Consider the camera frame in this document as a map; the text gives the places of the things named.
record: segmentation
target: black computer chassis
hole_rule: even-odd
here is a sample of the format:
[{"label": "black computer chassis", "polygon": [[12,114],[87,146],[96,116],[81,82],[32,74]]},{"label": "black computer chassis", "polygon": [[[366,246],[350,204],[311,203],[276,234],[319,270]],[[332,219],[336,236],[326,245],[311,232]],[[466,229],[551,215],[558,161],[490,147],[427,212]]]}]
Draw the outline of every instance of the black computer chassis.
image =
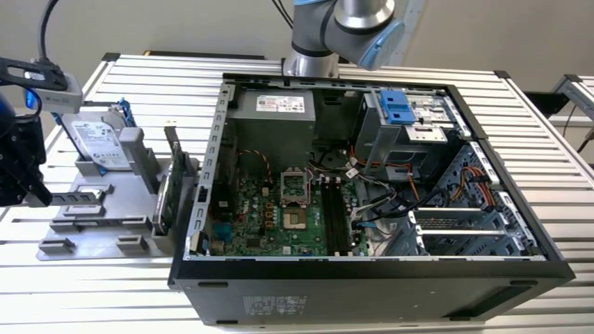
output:
[{"label": "black computer chassis", "polygon": [[[187,261],[179,233],[170,287],[183,289],[204,324],[485,321],[575,278],[454,85],[224,74],[224,85],[235,87],[268,88],[278,80],[299,88],[445,89],[549,260]],[[219,102],[234,104],[223,90]],[[288,312],[287,303],[299,305]]]}]

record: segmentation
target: aluminum extrusion table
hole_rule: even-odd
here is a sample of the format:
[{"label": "aluminum extrusion table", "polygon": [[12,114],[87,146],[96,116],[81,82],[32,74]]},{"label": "aluminum extrusion table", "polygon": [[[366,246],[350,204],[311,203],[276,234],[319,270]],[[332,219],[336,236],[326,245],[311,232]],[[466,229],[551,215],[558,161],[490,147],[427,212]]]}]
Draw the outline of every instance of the aluminum extrusion table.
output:
[{"label": "aluminum extrusion table", "polygon": [[594,121],[594,77],[567,74],[558,82],[554,93],[563,93]]},{"label": "aluminum extrusion table", "polygon": [[[132,103],[144,144],[170,147],[166,122],[178,126],[183,148],[203,158],[223,72],[279,74],[278,61],[120,56],[99,64],[85,99]],[[0,324],[16,333],[135,331],[152,333],[326,333],[465,331],[466,333],[594,333],[594,172],[510,79],[489,71],[384,67],[340,68],[343,79],[454,84],[537,213],[577,279],[483,325],[426,328],[400,324],[204,327],[183,293],[168,290],[170,258],[39,262],[37,242],[57,207],[0,210]],[[67,191],[76,153],[56,128],[47,139],[47,186]],[[0,328],[9,333],[11,328]]]}]

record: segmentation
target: green circuit board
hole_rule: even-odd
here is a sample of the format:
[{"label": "green circuit board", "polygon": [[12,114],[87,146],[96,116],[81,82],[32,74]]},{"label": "green circuit board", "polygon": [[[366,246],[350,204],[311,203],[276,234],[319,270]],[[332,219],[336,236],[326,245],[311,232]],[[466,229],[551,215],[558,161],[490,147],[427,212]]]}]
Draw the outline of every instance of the green circuit board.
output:
[{"label": "green circuit board", "polygon": [[[238,219],[231,223],[226,256],[327,256],[324,213],[320,186],[315,182],[307,208],[282,207],[279,180],[263,195],[264,180],[243,179],[239,184]],[[342,186],[344,199],[356,198],[355,185]],[[352,249],[354,256],[367,255],[364,233]]]}]

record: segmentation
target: ram slot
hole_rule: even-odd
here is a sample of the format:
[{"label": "ram slot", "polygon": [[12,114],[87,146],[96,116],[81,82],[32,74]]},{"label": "ram slot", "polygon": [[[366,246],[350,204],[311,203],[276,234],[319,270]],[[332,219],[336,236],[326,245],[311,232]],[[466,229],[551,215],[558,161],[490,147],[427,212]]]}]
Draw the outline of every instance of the ram slot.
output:
[{"label": "ram slot", "polygon": [[326,225],[327,254],[336,252],[346,255],[348,247],[348,228],[346,225],[346,212],[340,184],[331,180],[322,183],[322,210]]}]

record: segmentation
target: blue drive bracket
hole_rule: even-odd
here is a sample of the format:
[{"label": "blue drive bracket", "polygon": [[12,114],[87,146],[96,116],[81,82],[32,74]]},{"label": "blue drive bracket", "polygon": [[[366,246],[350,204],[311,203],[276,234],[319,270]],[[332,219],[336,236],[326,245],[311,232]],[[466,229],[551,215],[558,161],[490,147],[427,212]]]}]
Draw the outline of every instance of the blue drive bracket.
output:
[{"label": "blue drive bracket", "polygon": [[416,121],[415,114],[410,110],[407,96],[398,90],[379,91],[379,104],[388,118],[386,122],[395,125],[410,125]]}]

